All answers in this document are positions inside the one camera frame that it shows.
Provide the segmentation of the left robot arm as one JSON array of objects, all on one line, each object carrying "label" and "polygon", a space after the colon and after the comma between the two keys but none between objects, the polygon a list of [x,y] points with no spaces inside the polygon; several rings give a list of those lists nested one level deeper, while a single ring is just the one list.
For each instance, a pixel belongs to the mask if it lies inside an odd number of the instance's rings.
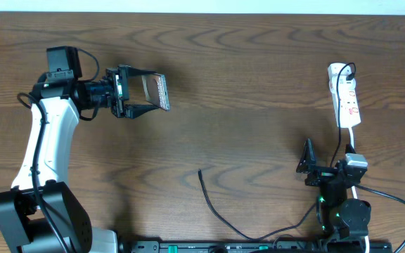
[{"label": "left robot arm", "polygon": [[110,108],[135,119],[169,110],[165,76],[128,65],[108,68],[97,82],[79,67],[51,68],[26,94],[32,128],[11,189],[0,193],[0,231],[11,252],[120,252],[115,231],[94,228],[68,186],[72,137],[82,110]]}]

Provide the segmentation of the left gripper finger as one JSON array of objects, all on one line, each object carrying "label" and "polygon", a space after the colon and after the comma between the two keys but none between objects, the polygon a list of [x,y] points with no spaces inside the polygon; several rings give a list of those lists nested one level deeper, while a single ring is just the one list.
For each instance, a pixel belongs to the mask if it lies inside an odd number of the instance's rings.
[{"label": "left gripper finger", "polygon": [[156,105],[139,105],[139,104],[131,104],[131,105],[125,105],[124,107],[124,112],[125,112],[125,117],[129,119],[136,119],[137,117],[140,117],[141,115],[150,112],[152,110],[157,110],[159,109],[158,106]]},{"label": "left gripper finger", "polygon": [[137,77],[137,76],[144,76],[148,74],[155,74],[156,71],[153,70],[142,70],[138,69],[129,65],[118,65],[119,71],[122,73],[122,75],[126,78],[132,78],[132,77]]}]

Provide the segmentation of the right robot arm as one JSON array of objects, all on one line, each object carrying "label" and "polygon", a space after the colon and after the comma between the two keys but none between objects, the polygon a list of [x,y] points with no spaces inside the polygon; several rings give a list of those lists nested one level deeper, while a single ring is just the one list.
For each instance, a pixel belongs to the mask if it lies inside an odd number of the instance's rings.
[{"label": "right robot arm", "polygon": [[316,201],[317,219],[324,230],[319,239],[318,250],[322,252],[370,252],[368,224],[371,205],[357,196],[349,197],[347,191],[361,182],[368,170],[363,155],[355,153],[346,145],[345,158],[334,167],[317,164],[314,148],[308,139],[296,168],[297,173],[306,174],[307,186],[319,188]]}]

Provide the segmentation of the Galaxy S25 Ultra smartphone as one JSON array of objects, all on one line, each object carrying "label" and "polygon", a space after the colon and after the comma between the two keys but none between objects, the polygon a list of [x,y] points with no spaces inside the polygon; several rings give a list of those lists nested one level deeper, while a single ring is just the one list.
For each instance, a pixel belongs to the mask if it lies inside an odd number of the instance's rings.
[{"label": "Galaxy S25 Ultra smartphone", "polygon": [[165,111],[170,110],[167,82],[163,74],[152,73],[142,76],[146,100]]}]

